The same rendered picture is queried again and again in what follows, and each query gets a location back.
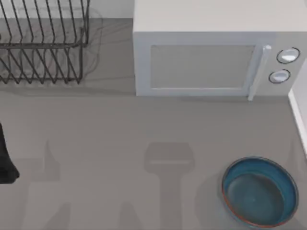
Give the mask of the pale microwave oven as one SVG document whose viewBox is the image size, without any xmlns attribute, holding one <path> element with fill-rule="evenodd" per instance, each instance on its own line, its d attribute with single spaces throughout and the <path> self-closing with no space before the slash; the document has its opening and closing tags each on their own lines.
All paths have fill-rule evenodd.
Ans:
<svg viewBox="0 0 307 230">
<path fill-rule="evenodd" d="M 135 0 L 135 32 L 262 32 L 272 34 L 272 50 L 257 96 L 287 96 L 307 59 L 307 0 Z M 277 54 L 296 47 L 300 57 L 281 64 Z M 272 72 L 291 77 L 269 82 Z"/>
</svg>

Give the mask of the pale microwave door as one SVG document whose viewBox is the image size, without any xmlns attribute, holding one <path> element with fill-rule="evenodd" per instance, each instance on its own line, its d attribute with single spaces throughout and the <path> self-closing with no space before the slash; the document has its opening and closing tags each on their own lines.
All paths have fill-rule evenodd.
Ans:
<svg viewBox="0 0 307 230">
<path fill-rule="evenodd" d="M 135 32 L 138 96 L 247 96 L 274 36 L 262 32 Z"/>
</svg>

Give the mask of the small white microwave knob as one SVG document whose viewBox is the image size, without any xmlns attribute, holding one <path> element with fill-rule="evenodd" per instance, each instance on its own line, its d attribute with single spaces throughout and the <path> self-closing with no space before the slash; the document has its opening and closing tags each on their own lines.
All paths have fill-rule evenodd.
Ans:
<svg viewBox="0 0 307 230">
<path fill-rule="evenodd" d="M 268 80 L 273 84 L 281 84 L 283 82 L 286 82 L 290 77 L 291 73 L 286 69 L 282 69 L 279 71 L 272 72 L 269 75 Z"/>
</svg>

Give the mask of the blue bowl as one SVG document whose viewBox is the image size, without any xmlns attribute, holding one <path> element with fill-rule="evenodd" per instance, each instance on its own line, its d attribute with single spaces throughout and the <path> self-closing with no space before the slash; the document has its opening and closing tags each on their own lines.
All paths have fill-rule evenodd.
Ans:
<svg viewBox="0 0 307 230">
<path fill-rule="evenodd" d="M 291 174 L 263 157 L 243 157 L 231 163 L 221 179 L 225 208 L 242 224 L 271 229 L 287 223 L 299 206 L 299 191 Z"/>
</svg>

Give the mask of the large white microwave knob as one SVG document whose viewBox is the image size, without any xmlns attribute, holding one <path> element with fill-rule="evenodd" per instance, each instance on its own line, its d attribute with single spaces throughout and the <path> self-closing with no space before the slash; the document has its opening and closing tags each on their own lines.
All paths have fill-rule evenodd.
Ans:
<svg viewBox="0 0 307 230">
<path fill-rule="evenodd" d="M 300 50 L 296 47 L 283 49 L 277 54 L 277 61 L 281 64 L 290 64 L 300 57 Z"/>
</svg>

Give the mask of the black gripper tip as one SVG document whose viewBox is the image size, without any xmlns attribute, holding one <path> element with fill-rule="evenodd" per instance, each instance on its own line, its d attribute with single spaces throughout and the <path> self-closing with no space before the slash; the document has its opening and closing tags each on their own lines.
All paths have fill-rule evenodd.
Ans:
<svg viewBox="0 0 307 230">
<path fill-rule="evenodd" d="M 13 184 L 19 177 L 20 173 L 9 156 L 0 123 L 0 184 Z"/>
</svg>

